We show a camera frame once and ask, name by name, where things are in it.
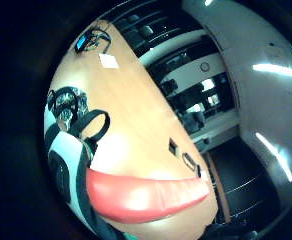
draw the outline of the black office chair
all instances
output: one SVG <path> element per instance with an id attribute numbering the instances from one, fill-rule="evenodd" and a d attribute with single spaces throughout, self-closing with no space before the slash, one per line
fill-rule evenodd
<path id="1" fill-rule="evenodd" d="M 169 94 L 171 94 L 173 91 L 175 91 L 178 88 L 178 85 L 174 79 L 171 79 L 161 84 L 161 88 L 165 96 L 168 96 Z"/>

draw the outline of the white wall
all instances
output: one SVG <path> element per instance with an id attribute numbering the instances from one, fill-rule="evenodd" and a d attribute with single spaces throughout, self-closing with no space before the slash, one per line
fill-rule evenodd
<path id="1" fill-rule="evenodd" d="M 200 69 L 202 63 L 208 63 L 209 71 L 203 72 Z M 175 79 L 178 88 L 174 93 L 178 94 L 185 91 L 187 88 L 205 80 L 225 72 L 225 65 L 219 53 L 213 53 L 205 57 L 191 61 L 174 71 L 167 74 L 163 81 Z"/>
<path id="2" fill-rule="evenodd" d="M 292 78 L 257 72 L 252 65 L 292 68 L 292 47 L 271 24 L 244 6 L 222 0 L 205 7 L 203 2 L 184 0 L 183 8 L 217 41 L 232 85 L 236 82 L 238 88 L 240 135 L 262 158 L 285 207 L 292 201 L 292 183 L 255 133 L 275 145 L 292 171 Z"/>
<path id="3" fill-rule="evenodd" d="M 193 133 L 191 138 L 195 144 L 205 138 L 210 139 L 209 144 L 205 144 L 205 148 L 201 150 L 204 153 L 238 136 L 238 125 L 239 118 L 235 109 L 220 112 L 206 119 L 205 126 Z"/>

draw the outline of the fluorescent light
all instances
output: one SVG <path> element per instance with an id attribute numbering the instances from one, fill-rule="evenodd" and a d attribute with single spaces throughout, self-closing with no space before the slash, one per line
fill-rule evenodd
<path id="1" fill-rule="evenodd" d="M 263 135 L 256 133 L 256 137 L 266 146 L 268 151 L 270 151 L 277 158 L 277 161 L 284 170 L 288 181 L 292 182 L 292 173 L 289 169 L 286 159 L 280 155 L 277 149 Z"/>
<path id="2" fill-rule="evenodd" d="M 253 65 L 253 69 L 259 72 L 277 73 L 280 75 L 292 77 L 292 69 L 288 67 L 282 67 L 274 64 L 256 64 Z"/>
<path id="3" fill-rule="evenodd" d="M 213 2 L 213 0 L 205 0 L 205 6 L 209 6 L 211 3 Z"/>

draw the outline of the window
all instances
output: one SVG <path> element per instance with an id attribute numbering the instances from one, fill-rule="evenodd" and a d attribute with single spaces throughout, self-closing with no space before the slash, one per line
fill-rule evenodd
<path id="1" fill-rule="evenodd" d="M 203 92 L 205 92 L 207 90 L 210 90 L 210 89 L 215 87 L 215 84 L 214 84 L 213 80 L 210 79 L 210 78 L 202 81 L 201 83 L 204 86 Z"/>
<path id="2" fill-rule="evenodd" d="M 208 97 L 208 102 L 209 102 L 211 107 L 216 106 L 219 103 L 218 95 L 215 94 L 211 97 Z"/>

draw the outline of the red cushion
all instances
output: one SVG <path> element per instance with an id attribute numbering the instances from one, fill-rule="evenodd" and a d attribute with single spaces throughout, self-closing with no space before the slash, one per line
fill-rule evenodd
<path id="1" fill-rule="evenodd" d="M 90 203 L 102 216 L 121 223 L 143 223 L 175 214 L 204 200 L 200 178 L 154 180 L 87 170 Z"/>

